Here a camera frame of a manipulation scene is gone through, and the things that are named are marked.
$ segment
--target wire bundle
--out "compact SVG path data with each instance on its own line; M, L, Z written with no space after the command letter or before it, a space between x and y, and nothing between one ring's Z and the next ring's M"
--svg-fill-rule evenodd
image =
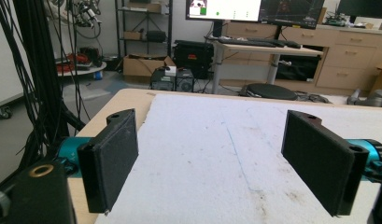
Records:
M80 96L76 69L74 73L71 70L71 77L76 85L77 115L74 116L63 102L64 86L58 78L43 1L12 0L12 3L9 3L8 0L0 0L0 22L23 88L27 115L33 125L33 130L22 149L24 153L19 168L12 175L36 161L56 157L59 145L69 136L68 124L76 130L82 129L85 125L80 120L80 111L82 107L84 108L84 104ZM13 7L17 20L12 15ZM56 35L61 44L61 55L65 55L61 41L61 21L58 24L58 27L55 26ZM69 32L77 29L75 24L72 29L69 25L67 27ZM74 42L77 42L76 35L74 35ZM76 47L71 40L72 53L76 53ZM20 48L24 49L27 60L21 57Z

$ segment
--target drawer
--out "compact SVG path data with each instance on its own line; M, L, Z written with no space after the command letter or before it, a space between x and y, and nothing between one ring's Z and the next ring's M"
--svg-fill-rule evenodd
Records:
M276 26L260 23L230 22L226 29L226 35L233 37L270 37L276 33Z
M365 75L364 69L324 66L316 86L347 90L368 91L375 82L375 76Z
M341 31L336 37L336 44L354 45L365 47L377 47L380 43L379 35L362 34L358 32L345 32Z
M295 41L298 44L330 47L334 45L339 31L326 29L306 30L288 27L283 30L282 34L288 40Z
M366 68L374 57L375 51L375 48L335 45L329 48L324 65Z
M265 53L235 52L225 50L222 59L270 61L270 56L270 54Z

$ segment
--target monitor screen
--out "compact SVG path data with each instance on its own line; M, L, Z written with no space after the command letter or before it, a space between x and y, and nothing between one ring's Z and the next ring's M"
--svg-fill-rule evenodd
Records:
M262 0L260 21L316 29L324 0Z
M258 21L261 0L186 0L187 20Z
M341 0L337 13L352 17L351 22L356 17L382 19L382 0Z

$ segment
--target keyboard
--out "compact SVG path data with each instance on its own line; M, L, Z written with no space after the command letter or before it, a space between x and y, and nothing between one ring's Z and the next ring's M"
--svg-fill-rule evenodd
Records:
M292 48L292 49L300 49L301 45L296 43L295 41L290 40L277 40L277 39L263 39L263 38L254 38L254 37L248 37L248 41L256 41L256 42L267 42L274 44L276 47L284 48L285 46Z
M246 46L254 46L254 47L266 47L266 48L276 47L276 45L272 43L268 43L268 42L238 40L238 39L219 39L218 42L220 42L221 44L246 45Z

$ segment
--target black equipment case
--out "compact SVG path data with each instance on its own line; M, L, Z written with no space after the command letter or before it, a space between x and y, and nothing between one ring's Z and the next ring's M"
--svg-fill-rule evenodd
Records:
M208 69L213 62L214 46L204 42L176 40L173 61L177 67L191 70L194 78L208 78Z

